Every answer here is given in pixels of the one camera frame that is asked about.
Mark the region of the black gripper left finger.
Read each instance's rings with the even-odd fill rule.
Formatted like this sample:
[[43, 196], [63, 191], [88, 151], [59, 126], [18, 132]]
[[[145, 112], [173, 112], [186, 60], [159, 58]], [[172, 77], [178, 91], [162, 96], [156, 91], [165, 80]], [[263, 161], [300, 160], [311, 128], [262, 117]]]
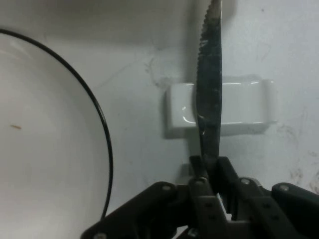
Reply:
[[157, 182], [97, 222], [83, 239], [171, 239], [177, 228], [199, 239], [224, 239], [226, 219], [216, 196], [218, 159], [190, 158], [194, 177], [185, 185]]

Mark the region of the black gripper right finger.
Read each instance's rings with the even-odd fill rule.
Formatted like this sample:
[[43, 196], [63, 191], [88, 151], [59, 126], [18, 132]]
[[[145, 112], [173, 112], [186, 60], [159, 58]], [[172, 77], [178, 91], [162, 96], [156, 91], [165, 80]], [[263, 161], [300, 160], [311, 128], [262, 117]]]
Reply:
[[227, 157], [216, 160], [211, 182], [232, 220], [248, 220], [270, 239], [319, 237], [317, 194], [290, 183], [267, 190], [251, 178], [238, 177]]

